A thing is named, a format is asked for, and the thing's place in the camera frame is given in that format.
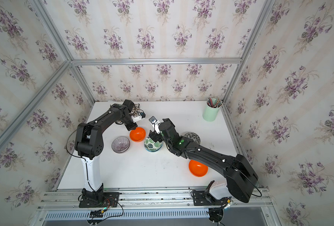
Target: orange bowl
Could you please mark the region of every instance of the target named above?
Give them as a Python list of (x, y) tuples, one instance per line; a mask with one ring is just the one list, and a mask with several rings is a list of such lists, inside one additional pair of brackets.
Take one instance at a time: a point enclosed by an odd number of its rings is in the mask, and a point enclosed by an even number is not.
[(209, 170), (206, 165), (199, 163), (195, 160), (190, 161), (190, 163), (188, 164), (188, 168), (191, 174), (198, 177), (205, 176), (207, 174), (207, 171)]
[(129, 133), (129, 137), (134, 142), (141, 142), (146, 137), (146, 131), (142, 127), (137, 127)]

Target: leaf-patterned bowl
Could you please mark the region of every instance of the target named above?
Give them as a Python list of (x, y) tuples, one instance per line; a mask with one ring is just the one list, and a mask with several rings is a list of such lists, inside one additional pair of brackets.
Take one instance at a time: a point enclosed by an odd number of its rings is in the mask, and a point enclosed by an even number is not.
[(147, 137), (144, 140), (144, 147), (146, 148), (147, 151), (150, 152), (155, 152), (158, 151), (161, 147), (163, 146), (163, 142), (154, 142), (150, 137)]
[(128, 150), (130, 141), (127, 137), (118, 137), (111, 143), (111, 149), (116, 153), (123, 153)]

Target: mounting plate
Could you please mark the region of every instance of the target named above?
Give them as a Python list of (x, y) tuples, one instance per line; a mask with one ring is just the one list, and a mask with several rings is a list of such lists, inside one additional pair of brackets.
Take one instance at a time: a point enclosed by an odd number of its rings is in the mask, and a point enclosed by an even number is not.
[(224, 202), (227, 202), (228, 200), (226, 198), (222, 198), (220, 200), (212, 201), (212, 203), (209, 203), (207, 202), (204, 192), (205, 192), (204, 190), (201, 190), (201, 191), (193, 190), (191, 192), (192, 197), (193, 197), (193, 204), (195, 206), (211, 206), (211, 205), (222, 206)]
[[(112, 201), (113, 200), (119, 200), (119, 192), (104, 192), (103, 193), (105, 199), (109, 199), (110, 202), (110, 207), (116, 207), (117, 206), (117, 202)], [(79, 208), (93, 208), (93, 207), (108, 207), (109, 202), (108, 201), (104, 201), (104, 203), (98, 204), (95, 201), (91, 201), (88, 198), (86, 198), (84, 195), (81, 197), (80, 199), (80, 203), (79, 203)]]

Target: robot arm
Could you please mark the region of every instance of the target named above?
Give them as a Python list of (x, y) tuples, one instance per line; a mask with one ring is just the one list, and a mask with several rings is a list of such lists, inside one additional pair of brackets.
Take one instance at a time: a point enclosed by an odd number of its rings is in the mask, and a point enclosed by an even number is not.
[(78, 125), (75, 150), (82, 157), (84, 167), (83, 200), (89, 200), (90, 204), (99, 205), (104, 200), (103, 184), (100, 178), (99, 155), (103, 151), (103, 132), (114, 122), (121, 121), (128, 131), (137, 128), (135, 122), (145, 118), (144, 113), (135, 113), (135, 105), (130, 100), (125, 100), (122, 105), (113, 104), (103, 115), (89, 123)]
[(160, 122), (153, 116), (149, 121), (155, 128), (155, 131), (150, 131), (149, 134), (152, 140), (163, 140), (171, 153), (201, 162), (226, 178), (223, 186), (221, 182), (210, 185), (209, 192), (215, 199), (231, 194), (242, 202), (249, 202), (258, 176), (244, 156), (223, 155), (199, 145), (190, 138), (180, 136), (169, 119)]

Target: black patterned plate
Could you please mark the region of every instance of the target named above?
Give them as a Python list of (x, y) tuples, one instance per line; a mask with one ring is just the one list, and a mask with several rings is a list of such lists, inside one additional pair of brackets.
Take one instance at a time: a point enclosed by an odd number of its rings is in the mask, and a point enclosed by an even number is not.
[(194, 142), (196, 142), (198, 144), (201, 143), (200, 137), (195, 133), (186, 133), (186, 134), (184, 134), (184, 136), (187, 137), (187, 138), (192, 139)]

